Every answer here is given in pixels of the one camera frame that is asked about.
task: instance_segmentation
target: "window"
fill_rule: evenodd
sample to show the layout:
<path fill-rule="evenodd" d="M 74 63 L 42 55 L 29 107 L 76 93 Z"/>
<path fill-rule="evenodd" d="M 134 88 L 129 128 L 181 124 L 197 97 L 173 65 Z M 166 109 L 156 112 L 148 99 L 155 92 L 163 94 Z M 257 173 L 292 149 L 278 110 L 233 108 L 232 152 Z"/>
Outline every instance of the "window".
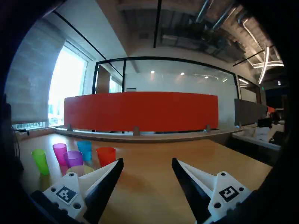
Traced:
<path fill-rule="evenodd" d="M 64 124 L 64 99 L 66 97 L 83 94 L 87 64 L 87 60 L 70 50 L 69 46 L 64 46 L 60 51 L 50 85 L 49 126 Z"/>
<path fill-rule="evenodd" d="M 261 92 L 259 87 L 243 77 L 239 77 L 238 79 L 241 90 L 241 99 L 254 103 L 261 103 Z"/>
<path fill-rule="evenodd" d="M 110 76 L 109 93 L 121 93 L 122 87 L 120 84 L 115 82 Z"/>
<path fill-rule="evenodd" d="M 27 123 L 27 124 L 13 124 L 14 129 L 35 129 L 35 128 L 44 128 L 46 127 L 45 122 L 36 122 L 36 123 Z"/>

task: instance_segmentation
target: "ceiling lamp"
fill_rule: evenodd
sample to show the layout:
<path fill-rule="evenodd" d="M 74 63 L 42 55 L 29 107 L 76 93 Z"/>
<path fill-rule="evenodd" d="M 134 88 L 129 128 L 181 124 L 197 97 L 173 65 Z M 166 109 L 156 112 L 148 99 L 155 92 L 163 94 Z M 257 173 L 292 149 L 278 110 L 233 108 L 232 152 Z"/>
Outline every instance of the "ceiling lamp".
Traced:
<path fill-rule="evenodd" d="M 267 67 L 271 67 L 271 66 L 282 66 L 284 67 L 284 64 L 270 64 L 270 65 L 267 65 Z M 263 65 L 257 65 L 257 66 L 254 66 L 253 68 L 262 68 Z"/>
<path fill-rule="evenodd" d="M 246 82 L 245 80 L 243 80 L 243 79 L 241 79 L 241 78 L 239 78 L 239 81 L 248 84 L 248 82 Z"/>
<path fill-rule="evenodd" d="M 267 69 L 268 60 L 269 60 L 269 47 L 266 47 L 266 53 L 265 53 L 265 58 L 264 59 L 265 59 L 264 60 L 264 65 L 263 65 L 263 68 L 262 68 L 261 75 L 259 77 L 259 84 L 261 84 L 261 82 L 263 80 L 263 77 L 265 75 L 266 69 Z"/>

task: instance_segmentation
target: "white cushion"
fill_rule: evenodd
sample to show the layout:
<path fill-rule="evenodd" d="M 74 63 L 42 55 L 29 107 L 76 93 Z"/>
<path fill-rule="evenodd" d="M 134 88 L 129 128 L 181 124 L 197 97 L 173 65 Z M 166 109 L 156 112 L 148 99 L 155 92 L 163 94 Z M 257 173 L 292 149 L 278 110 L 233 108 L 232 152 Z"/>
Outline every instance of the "white cushion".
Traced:
<path fill-rule="evenodd" d="M 256 129 L 256 136 L 259 136 L 259 135 L 268 135 L 269 131 L 270 131 L 270 128 L 257 128 Z"/>
<path fill-rule="evenodd" d="M 243 136 L 249 136 L 249 137 L 253 137 L 254 133 L 255 133 L 255 129 L 256 128 L 244 128 L 244 134 Z"/>

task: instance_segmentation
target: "pink plastic cup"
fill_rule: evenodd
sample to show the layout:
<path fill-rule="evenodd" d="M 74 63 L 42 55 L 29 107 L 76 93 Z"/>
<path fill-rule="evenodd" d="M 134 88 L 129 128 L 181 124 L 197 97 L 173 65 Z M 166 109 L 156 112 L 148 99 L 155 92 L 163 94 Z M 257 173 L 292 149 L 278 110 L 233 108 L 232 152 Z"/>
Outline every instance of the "pink plastic cup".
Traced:
<path fill-rule="evenodd" d="M 60 165 L 65 166 L 66 162 L 64 160 L 63 154 L 67 152 L 67 145 L 64 143 L 57 143 L 53 145 L 53 150 L 57 161 Z"/>
<path fill-rule="evenodd" d="M 63 154 L 63 157 L 67 163 L 68 168 L 74 166 L 83 166 L 83 156 L 79 151 L 68 151 Z"/>

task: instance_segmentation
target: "exposed ceiling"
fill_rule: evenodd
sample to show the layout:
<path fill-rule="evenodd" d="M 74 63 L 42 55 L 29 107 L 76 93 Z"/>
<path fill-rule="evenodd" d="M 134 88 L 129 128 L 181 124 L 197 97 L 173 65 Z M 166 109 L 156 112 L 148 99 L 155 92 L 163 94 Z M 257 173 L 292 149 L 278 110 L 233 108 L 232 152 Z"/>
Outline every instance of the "exposed ceiling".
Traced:
<path fill-rule="evenodd" d="M 131 35 L 153 40 L 158 1 L 118 0 L 117 3 Z M 260 52 L 247 60 L 251 65 L 264 62 L 261 50 L 268 46 L 269 61 L 280 61 L 259 23 L 234 0 L 163 0 L 157 46 L 190 49 L 228 63 Z M 254 69 L 256 80 L 261 70 Z"/>

